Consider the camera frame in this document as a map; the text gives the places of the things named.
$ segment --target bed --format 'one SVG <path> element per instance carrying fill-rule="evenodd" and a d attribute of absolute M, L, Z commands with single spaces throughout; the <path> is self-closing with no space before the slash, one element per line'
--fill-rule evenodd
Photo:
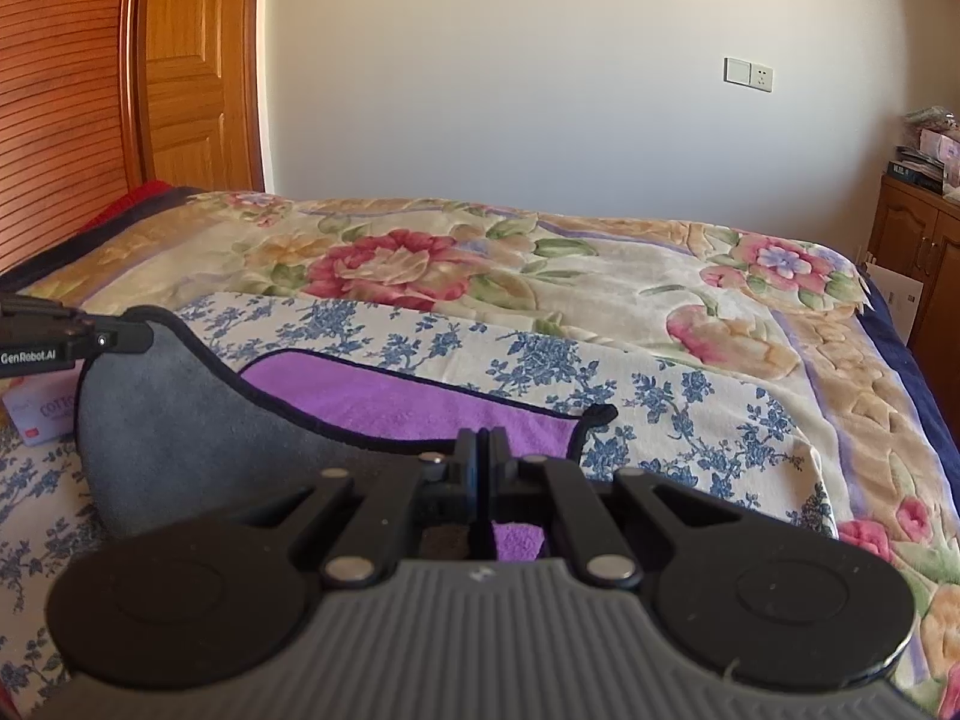
<path fill-rule="evenodd" d="M 176 188 L 0 276 L 117 313 L 179 313 L 237 370 L 294 346 L 582 413 L 584 473 L 661 473 L 889 560 L 917 622 L 896 683 L 960 697 L 960 457 L 878 293 L 819 245 L 664 220 L 445 199 L 294 201 Z M 70 440 L 0 433 L 0 679 L 66 679 L 54 577 L 104 538 Z"/>

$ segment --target cardboard box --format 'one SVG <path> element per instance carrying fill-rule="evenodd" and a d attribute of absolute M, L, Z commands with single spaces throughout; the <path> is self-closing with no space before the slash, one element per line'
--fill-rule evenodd
<path fill-rule="evenodd" d="M 3 395 L 17 432 L 27 446 L 73 432 L 73 404 L 80 380 L 80 362 L 72 370 L 26 377 Z"/>
<path fill-rule="evenodd" d="M 920 132 L 920 151 L 943 163 L 949 159 L 960 159 L 960 143 L 928 129 Z"/>
<path fill-rule="evenodd" d="M 917 320 L 923 282 L 888 271 L 872 263 L 867 264 L 867 273 L 870 274 L 872 282 L 877 285 L 877 289 L 883 293 L 883 299 L 887 301 L 896 334 L 901 341 L 907 343 L 913 331 L 913 323 Z"/>

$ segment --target electrical outlet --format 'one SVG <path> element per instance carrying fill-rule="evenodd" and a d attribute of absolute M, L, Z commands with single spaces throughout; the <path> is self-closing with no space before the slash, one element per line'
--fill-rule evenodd
<path fill-rule="evenodd" d="M 762 92 L 774 91 L 774 71 L 763 65 L 750 66 L 750 86 Z"/>

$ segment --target stack of items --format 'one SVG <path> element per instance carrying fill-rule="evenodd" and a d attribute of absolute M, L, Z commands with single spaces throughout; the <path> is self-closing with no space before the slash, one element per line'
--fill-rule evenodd
<path fill-rule="evenodd" d="M 888 175 L 937 194 L 944 194 L 945 171 L 946 166 L 940 160 L 907 146 L 896 147 L 896 160 L 887 167 Z"/>
<path fill-rule="evenodd" d="M 905 123 L 909 146 L 896 148 L 888 175 L 960 200 L 960 124 L 956 117 L 937 106 L 910 114 Z"/>

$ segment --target pink flower pattern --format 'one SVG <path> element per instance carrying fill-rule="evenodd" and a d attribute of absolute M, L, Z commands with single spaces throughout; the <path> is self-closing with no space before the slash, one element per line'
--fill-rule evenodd
<path fill-rule="evenodd" d="M 754 233 L 741 236 L 730 256 L 745 263 L 750 275 L 785 292 L 810 290 L 822 295 L 834 270 L 832 263 L 791 241 Z"/>
<path fill-rule="evenodd" d="M 756 320 L 712 317 L 704 306 L 680 306 L 666 317 L 666 331 L 704 365 L 767 380 L 784 378 L 800 357 L 771 341 Z"/>
<path fill-rule="evenodd" d="M 896 522 L 904 529 L 910 541 L 925 543 L 930 541 L 933 528 L 930 525 L 930 512 L 916 495 L 908 495 L 896 510 Z"/>
<path fill-rule="evenodd" d="M 455 244 L 449 236 L 407 229 L 363 236 L 312 263 L 304 292 L 431 311 L 438 300 L 462 298 L 469 277 L 485 269 L 481 258 Z"/>
<path fill-rule="evenodd" d="M 880 522 L 870 519 L 853 519 L 850 522 L 841 522 L 837 525 L 840 541 L 860 547 L 886 562 L 890 562 L 890 536 Z"/>
<path fill-rule="evenodd" d="M 950 666 L 947 672 L 947 687 L 940 699 L 940 720 L 952 720 L 960 712 L 960 664 Z"/>
<path fill-rule="evenodd" d="M 729 265 L 714 265 L 700 271 L 704 283 L 723 290 L 739 290 L 747 286 L 747 276 L 740 269 Z"/>

